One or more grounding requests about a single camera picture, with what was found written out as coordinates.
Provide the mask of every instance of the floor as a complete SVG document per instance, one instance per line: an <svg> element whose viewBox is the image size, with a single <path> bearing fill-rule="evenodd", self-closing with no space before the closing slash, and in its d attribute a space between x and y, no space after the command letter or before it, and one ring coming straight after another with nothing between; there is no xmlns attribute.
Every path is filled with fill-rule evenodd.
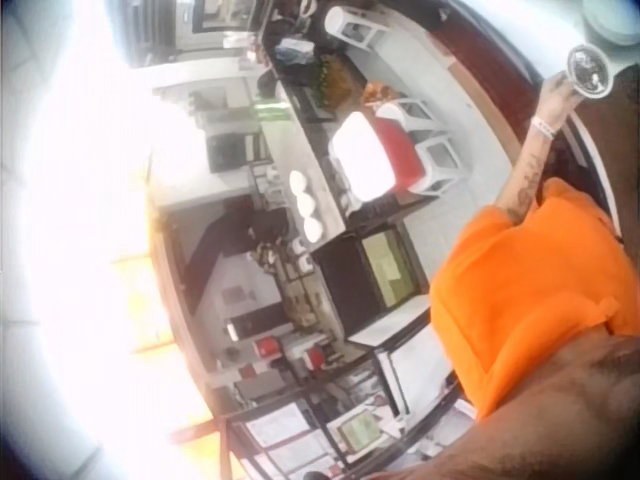
<svg viewBox="0 0 640 480"><path fill-rule="evenodd" d="M425 274L432 279L464 225L494 201L511 163L483 114L449 72L455 58L443 56L410 20L393 11L386 14L392 30L376 40L374 51L351 47L349 57L367 79L426 99L449 126L469 175L405 220Z"/></svg>

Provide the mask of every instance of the tattoo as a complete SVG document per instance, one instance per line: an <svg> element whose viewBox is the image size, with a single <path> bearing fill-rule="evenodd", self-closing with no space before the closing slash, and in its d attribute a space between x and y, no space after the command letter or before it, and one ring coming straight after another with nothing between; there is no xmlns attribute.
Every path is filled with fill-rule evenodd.
<svg viewBox="0 0 640 480"><path fill-rule="evenodd" d="M507 215L511 221L518 225L522 223L531 208L533 199L535 198L540 177L542 177L542 169L544 167L544 159L537 155L531 154L526 163L527 172L524 174L524 185L518 190L516 195L517 204L511 208L507 208Z"/></svg>

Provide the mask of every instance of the white bowl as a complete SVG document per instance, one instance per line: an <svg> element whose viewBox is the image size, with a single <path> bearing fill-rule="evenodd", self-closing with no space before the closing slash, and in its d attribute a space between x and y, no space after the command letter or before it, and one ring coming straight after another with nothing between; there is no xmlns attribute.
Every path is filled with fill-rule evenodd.
<svg viewBox="0 0 640 480"><path fill-rule="evenodd" d="M310 217L316 210L316 201L308 193L302 192L298 195L298 212L302 218Z"/></svg>
<svg viewBox="0 0 640 480"><path fill-rule="evenodd" d="M322 238L324 227L319 220L309 217L304 220L304 234L311 243L316 243Z"/></svg>
<svg viewBox="0 0 640 480"><path fill-rule="evenodd" d="M294 170L289 174L289 188L294 195L300 195L307 189L309 181L302 172Z"/></svg>

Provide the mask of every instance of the bright light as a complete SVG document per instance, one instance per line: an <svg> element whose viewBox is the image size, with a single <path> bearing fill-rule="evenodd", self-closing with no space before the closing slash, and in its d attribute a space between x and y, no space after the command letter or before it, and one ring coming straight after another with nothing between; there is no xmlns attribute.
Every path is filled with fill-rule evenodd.
<svg viewBox="0 0 640 480"><path fill-rule="evenodd" d="M134 82L104 3L76 2L68 48L31 128L20 232L28 294L54 379L88 434L130 478L195 478L168 442L171 429L210 418L182 353L173 344L132 354L172 339L145 259L142 180L152 151L188 144L171 144L175 116L154 117L172 107ZM182 120L173 127L197 135ZM136 255L145 265L113 263Z"/></svg>

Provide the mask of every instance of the wall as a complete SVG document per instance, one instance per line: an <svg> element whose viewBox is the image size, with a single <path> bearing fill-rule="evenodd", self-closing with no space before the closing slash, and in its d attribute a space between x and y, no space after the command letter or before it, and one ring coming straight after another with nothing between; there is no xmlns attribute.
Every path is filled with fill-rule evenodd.
<svg viewBox="0 0 640 480"><path fill-rule="evenodd" d="M178 210L251 193L247 167L223 173L211 173L207 162L198 167L178 184L163 184L152 176L149 189L156 207Z"/></svg>
<svg viewBox="0 0 640 480"><path fill-rule="evenodd" d="M233 305L226 305L222 299L223 290L236 286L240 286L244 290L245 300ZM223 257L218 260L216 268L209 279L194 319L204 325L204 330L207 332L214 354L227 367L229 362L225 361L223 355L223 351L227 347L238 348L243 362L251 361L257 356L253 350L254 338L233 342L224 333L225 320L272 305L281 300L280 292L273 277L264 273L246 255ZM271 334L281 335L290 330L290 328L290 325L278 327L270 332L265 332L259 337Z"/></svg>
<svg viewBox="0 0 640 480"><path fill-rule="evenodd" d="M191 92L200 92L205 97L211 97L212 103L216 103L219 102L217 97L221 88L229 108L250 105L249 93L242 78L205 80L172 86L162 92L162 99L181 104L188 110ZM252 184L247 168L223 173L210 172L204 142L206 137L225 133L227 130L249 133L257 131L257 128L257 123L251 121L233 122L231 125L220 122L202 125L204 137L193 139L194 142L202 142L194 146L198 155L189 154L185 158L171 160L176 164L175 173L163 174L159 167L155 171L152 168L150 192L157 207L165 211L184 209L250 193Z"/></svg>
<svg viewBox="0 0 640 480"><path fill-rule="evenodd" d="M177 229L182 254L189 261L206 228L224 214L222 202L211 202L173 212L171 226Z"/></svg>

